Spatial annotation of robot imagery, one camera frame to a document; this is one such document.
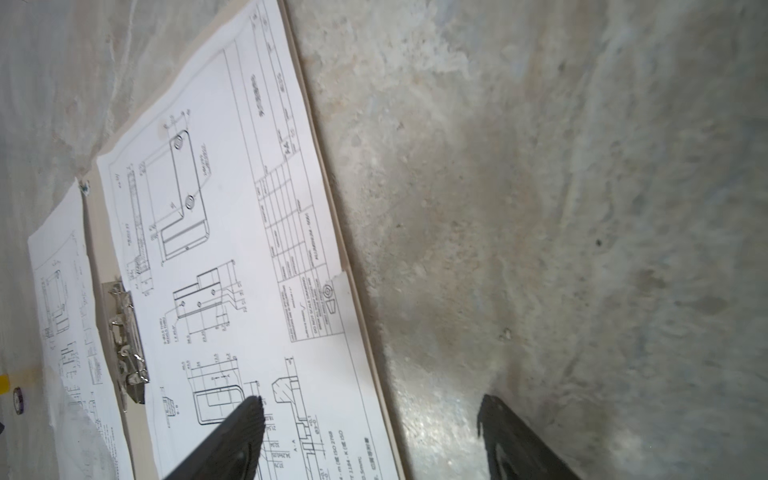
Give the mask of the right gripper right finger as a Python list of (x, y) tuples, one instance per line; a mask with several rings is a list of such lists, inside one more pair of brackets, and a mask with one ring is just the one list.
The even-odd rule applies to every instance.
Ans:
[(498, 396), (485, 394), (477, 415), (492, 480), (579, 476)]

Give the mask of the metal folder clip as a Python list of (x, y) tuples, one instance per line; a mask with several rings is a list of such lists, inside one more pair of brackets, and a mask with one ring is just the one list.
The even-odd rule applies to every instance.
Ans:
[(121, 281), (103, 285), (107, 294), (108, 327), (117, 362), (118, 385), (123, 404), (130, 399), (137, 405), (146, 402), (150, 383), (146, 356), (141, 341), (133, 298)]

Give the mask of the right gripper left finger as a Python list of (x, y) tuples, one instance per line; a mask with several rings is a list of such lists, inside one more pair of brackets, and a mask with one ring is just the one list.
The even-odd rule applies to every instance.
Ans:
[(166, 479), (254, 479), (264, 434), (262, 398), (249, 396)]

